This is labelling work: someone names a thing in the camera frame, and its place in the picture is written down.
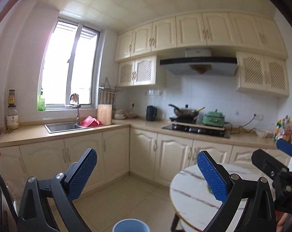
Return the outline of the person right hand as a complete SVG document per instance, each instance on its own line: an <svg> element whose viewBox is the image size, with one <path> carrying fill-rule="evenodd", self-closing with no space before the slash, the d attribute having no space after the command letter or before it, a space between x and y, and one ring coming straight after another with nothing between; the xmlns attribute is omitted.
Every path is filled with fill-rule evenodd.
<svg viewBox="0 0 292 232"><path fill-rule="evenodd" d="M284 231L284 224L286 222L286 219L287 219L287 213L277 213L277 216L276 216L276 221L277 221L277 228L276 228L276 231L277 232L283 232Z"/></svg>

